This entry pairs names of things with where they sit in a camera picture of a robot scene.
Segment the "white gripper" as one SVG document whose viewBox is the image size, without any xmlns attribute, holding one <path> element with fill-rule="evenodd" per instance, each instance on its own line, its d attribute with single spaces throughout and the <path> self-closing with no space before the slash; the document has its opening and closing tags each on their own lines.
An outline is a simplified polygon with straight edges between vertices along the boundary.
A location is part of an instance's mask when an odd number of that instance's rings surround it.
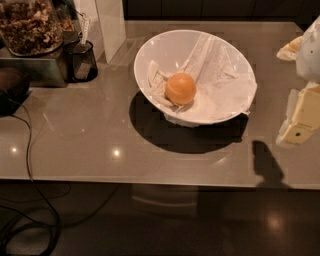
<svg viewBox="0 0 320 256">
<path fill-rule="evenodd" d="M 286 119 L 276 144 L 292 148 L 306 142 L 320 128 L 320 16 L 304 32 L 284 47 L 276 56 L 295 61 L 297 74 L 311 81 L 305 88 L 293 89 L 288 97 Z"/>
</svg>

